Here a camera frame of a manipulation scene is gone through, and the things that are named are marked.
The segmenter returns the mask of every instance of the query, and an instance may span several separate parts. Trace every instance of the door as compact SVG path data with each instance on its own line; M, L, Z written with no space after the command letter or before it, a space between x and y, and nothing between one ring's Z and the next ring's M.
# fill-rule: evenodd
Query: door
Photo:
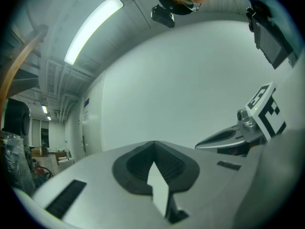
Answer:
M102 80L85 93L82 102L82 147L88 156L102 152Z

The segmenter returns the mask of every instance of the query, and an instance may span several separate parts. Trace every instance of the black equipment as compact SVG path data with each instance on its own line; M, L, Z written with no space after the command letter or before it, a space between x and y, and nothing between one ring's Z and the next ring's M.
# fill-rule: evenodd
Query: black equipment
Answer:
M5 112L4 131L23 138L23 145L29 144L30 109L20 101L9 99Z
M162 8L160 5L156 5L152 8L152 20L159 22L168 28L175 27L175 19L173 14Z

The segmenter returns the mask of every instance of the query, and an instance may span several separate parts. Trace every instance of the floor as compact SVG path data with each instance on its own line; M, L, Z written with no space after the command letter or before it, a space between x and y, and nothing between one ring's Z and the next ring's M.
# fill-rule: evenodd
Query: floor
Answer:
M53 175L57 175L59 173L58 165L56 162L55 154L50 154L49 157L34 157L42 167L48 168Z

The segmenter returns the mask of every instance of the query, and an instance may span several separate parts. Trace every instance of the cable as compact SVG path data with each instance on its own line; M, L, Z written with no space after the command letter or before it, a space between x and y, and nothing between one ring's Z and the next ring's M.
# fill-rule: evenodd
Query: cable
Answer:
M51 174L51 176L53 177L54 175L53 175L53 173L48 169L48 168L46 168L46 167L43 167L43 166L40 166L40 168L42 168L42 169L46 169L50 174Z
M144 16L142 10L139 8L139 6L138 6L138 4L135 2L135 0L133 0L133 1L134 1L135 5L138 7L138 9L140 10L140 12L141 12L141 14L143 15L144 19L146 20L146 23L148 24L149 28L151 29L151 26L149 25L149 23L148 23L146 17Z

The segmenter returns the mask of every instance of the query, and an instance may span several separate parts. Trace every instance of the black strip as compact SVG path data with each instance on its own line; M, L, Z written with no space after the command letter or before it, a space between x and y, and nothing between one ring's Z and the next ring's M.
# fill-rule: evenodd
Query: black strip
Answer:
M282 133L286 128L286 122L284 122L284 124L282 124L281 128L278 130L278 132L276 134L280 134Z
M223 167L226 167L226 168L229 168L229 169L232 169L232 170L239 170L241 165L239 164L233 164L233 163L230 163L230 162L227 162L227 161L219 161L217 163L219 166L223 166Z
M86 107L89 104L89 98L86 100L84 107Z
M73 180L46 208L53 216L61 219L71 207L87 183Z

